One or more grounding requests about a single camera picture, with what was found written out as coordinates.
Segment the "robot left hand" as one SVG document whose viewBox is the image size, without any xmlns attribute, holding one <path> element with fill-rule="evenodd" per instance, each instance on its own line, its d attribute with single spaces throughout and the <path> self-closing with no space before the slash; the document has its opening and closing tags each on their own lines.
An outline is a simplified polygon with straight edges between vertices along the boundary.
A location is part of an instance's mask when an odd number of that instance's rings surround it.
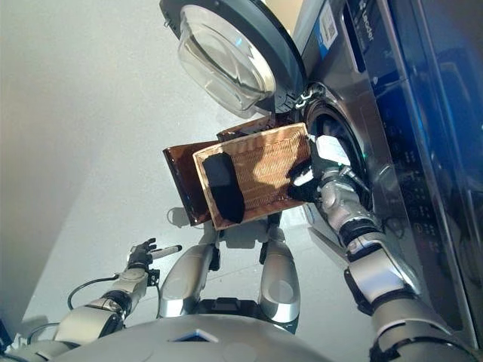
<svg viewBox="0 0 483 362">
<path fill-rule="evenodd" d="M 182 249 L 181 245 L 158 248 L 156 238 L 150 238 L 131 248 L 128 254 L 127 269 L 142 268 L 147 271 L 154 260 L 178 253 Z"/>
</svg>

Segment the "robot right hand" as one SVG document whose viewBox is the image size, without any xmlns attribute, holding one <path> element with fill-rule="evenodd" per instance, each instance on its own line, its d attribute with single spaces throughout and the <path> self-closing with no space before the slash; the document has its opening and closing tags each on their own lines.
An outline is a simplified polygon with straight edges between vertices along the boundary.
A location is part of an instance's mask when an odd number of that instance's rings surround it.
<svg viewBox="0 0 483 362">
<path fill-rule="evenodd" d="M 321 179 L 328 170 L 351 165 L 349 156 L 336 137 L 310 134 L 308 142 L 310 158 L 288 173 L 292 186 L 300 187 L 314 179 Z"/>
</svg>

